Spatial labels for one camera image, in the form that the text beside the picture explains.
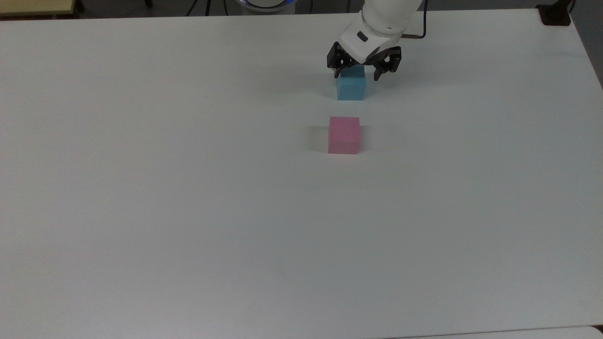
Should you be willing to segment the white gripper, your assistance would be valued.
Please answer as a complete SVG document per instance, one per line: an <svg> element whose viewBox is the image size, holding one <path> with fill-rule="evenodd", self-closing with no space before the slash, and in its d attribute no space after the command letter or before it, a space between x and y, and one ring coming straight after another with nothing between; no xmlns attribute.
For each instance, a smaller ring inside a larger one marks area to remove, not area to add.
<svg viewBox="0 0 603 339"><path fill-rule="evenodd" d="M403 32L403 20L353 20L327 53L327 67L338 79L343 69L371 65L373 79L378 81L383 74L398 70Z"/></svg>

